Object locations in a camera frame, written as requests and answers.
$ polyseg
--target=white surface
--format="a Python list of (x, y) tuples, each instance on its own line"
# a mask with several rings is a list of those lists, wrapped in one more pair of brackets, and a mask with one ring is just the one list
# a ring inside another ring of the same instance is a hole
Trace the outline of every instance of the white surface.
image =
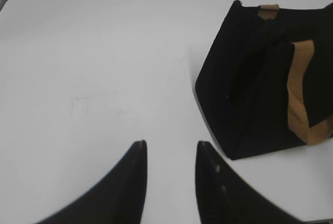
[[(0, 12), (0, 223), (49, 216), (145, 139), (142, 224), (199, 224), (196, 145), (212, 139), (191, 87), (232, 2), (10, 0)], [(333, 217), (333, 141), (228, 162), (290, 214)]]

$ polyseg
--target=black bag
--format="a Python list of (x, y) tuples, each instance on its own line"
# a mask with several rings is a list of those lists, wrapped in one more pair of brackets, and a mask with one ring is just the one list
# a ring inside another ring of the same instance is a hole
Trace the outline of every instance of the black bag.
[(244, 7), (235, 0), (195, 84), (231, 159), (320, 143), (333, 132), (333, 4)]

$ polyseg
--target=white table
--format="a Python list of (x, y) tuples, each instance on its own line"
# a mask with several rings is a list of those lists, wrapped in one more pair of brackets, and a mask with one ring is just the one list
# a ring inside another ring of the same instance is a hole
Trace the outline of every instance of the white table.
[[(322, 8), (331, 0), (241, 0)], [(0, 12), (0, 223), (37, 222), (148, 145), (142, 224), (199, 224), (212, 138), (192, 86), (233, 0), (10, 0)], [(228, 163), (301, 220), (333, 217), (333, 141)]]

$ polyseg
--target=tan strap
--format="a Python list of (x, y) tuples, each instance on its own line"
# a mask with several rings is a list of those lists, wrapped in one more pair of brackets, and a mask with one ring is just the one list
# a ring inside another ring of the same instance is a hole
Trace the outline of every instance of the tan strap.
[(303, 100), (303, 77), (314, 55), (314, 43), (307, 40), (293, 45), (294, 55), (287, 82), (288, 126), (303, 142), (314, 145), (325, 141), (333, 133), (333, 116), (309, 128)]
[(258, 11), (258, 16), (267, 20), (267, 19), (275, 19), (277, 13), (279, 12), (280, 7), (278, 4), (265, 4), (260, 5), (260, 9)]

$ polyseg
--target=black fabric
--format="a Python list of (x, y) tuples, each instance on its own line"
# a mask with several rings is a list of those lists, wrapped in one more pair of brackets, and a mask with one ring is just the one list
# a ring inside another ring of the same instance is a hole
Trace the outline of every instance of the black fabric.
[[(208, 52), (195, 84), (202, 113), (224, 153), (240, 159), (305, 145), (288, 128), (287, 79), (293, 58), (292, 42), (313, 39), (321, 64), (331, 65), (317, 76), (316, 59), (305, 81), (333, 82), (329, 6), (315, 10), (281, 8), (275, 19), (259, 17), (260, 7), (243, 7), (235, 0)], [(321, 91), (316, 97), (314, 87)], [(333, 113), (333, 92), (318, 82), (305, 85), (304, 103), (311, 123)]]

